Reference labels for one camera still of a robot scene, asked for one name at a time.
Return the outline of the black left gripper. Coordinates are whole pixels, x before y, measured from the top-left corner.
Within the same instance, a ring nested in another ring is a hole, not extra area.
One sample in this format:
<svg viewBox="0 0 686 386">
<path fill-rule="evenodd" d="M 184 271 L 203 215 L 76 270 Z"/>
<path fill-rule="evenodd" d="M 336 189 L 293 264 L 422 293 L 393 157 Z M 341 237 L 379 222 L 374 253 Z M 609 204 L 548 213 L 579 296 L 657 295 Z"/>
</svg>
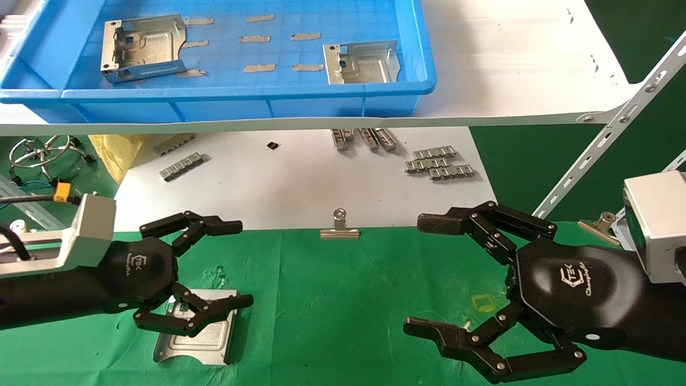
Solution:
<svg viewBox="0 0 686 386">
<path fill-rule="evenodd" d="M 204 300 L 175 283 L 178 280 L 175 257 L 185 254 L 206 235 L 240 234 L 243 231 L 240 220 L 201 217 L 188 211 L 146 223 L 139 230 L 143 240 L 113 242 L 98 266 L 3 278 L 1 327 L 10 329 L 96 314 L 118 314 L 140 306 L 134 313 L 139 329 L 196 337 L 211 323 L 226 320 L 234 310 L 253 305 L 252 295 Z M 171 247 L 159 240 L 177 232 L 181 235 Z M 193 317 L 186 320 L 152 312 L 153 305 L 161 305 L 170 295 L 186 305 Z"/>
</svg>

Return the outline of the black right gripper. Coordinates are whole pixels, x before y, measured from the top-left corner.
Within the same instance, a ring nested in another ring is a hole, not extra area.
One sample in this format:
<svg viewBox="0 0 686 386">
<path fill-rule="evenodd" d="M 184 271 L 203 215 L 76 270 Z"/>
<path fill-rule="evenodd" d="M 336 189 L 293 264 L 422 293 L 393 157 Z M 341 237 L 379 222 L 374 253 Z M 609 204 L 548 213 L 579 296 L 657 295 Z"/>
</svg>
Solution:
<svg viewBox="0 0 686 386">
<path fill-rule="evenodd" d="M 514 299 L 523 307 L 510 303 L 473 332 L 416 317 L 402 325 L 405 334 L 431 340 L 442 357 L 470 364 L 492 384 L 576 370 L 586 355 L 573 342 L 684 361 L 684 285 L 652 283 L 634 252 L 556 243 L 554 223 L 494 201 L 422 213 L 417 229 L 466 234 L 495 261 L 513 264 Z M 504 233 L 535 241 L 516 253 Z M 493 351 L 490 345 L 518 322 L 554 349 L 508 358 Z"/>
</svg>

